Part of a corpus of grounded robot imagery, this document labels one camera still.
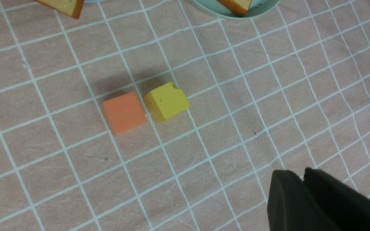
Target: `toy bread slice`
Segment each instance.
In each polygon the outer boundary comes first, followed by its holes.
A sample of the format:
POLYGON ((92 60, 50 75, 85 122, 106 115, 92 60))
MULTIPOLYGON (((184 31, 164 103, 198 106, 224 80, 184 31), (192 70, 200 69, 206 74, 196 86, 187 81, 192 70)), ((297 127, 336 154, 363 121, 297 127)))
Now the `toy bread slice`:
POLYGON ((71 18, 79 19, 84 0, 34 0, 71 18))
POLYGON ((217 0, 228 10, 238 16, 244 16, 248 13, 249 6, 251 6, 251 0, 217 0))

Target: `grid pattern tablecloth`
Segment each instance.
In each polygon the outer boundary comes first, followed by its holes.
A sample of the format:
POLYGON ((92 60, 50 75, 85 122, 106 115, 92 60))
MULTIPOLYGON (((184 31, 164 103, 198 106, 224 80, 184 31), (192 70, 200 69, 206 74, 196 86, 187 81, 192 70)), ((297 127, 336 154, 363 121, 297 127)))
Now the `grid pattern tablecloth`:
POLYGON ((267 230, 272 171, 305 167, 370 196, 369 0, 0 0, 0 231, 267 230), (189 110, 110 134, 104 100, 169 81, 189 110))

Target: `cube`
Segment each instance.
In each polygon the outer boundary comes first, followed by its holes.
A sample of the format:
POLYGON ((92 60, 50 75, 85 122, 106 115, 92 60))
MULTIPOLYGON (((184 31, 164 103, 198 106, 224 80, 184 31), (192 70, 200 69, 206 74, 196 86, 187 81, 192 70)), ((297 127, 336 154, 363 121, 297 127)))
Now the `cube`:
POLYGON ((172 82, 150 91, 144 96, 144 101, 157 123, 189 108, 189 102, 184 92, 176 88, 172 82))
POLYGON ((135 92, 104 101, 102 111, 113 135, 146 123, 144 110, 135 92))

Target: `plate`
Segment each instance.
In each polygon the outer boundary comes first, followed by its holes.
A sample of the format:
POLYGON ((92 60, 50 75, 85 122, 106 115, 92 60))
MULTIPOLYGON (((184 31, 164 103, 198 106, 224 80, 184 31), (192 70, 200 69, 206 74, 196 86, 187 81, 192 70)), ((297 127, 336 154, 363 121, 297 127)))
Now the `plate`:
POLYGON ((190 1, 199 9, 226 19, 250 19, 270 11, 279 2, 279 0, 252 0, 248 13, 244 17, 239 17, 217 2, 217 0, 190 1))

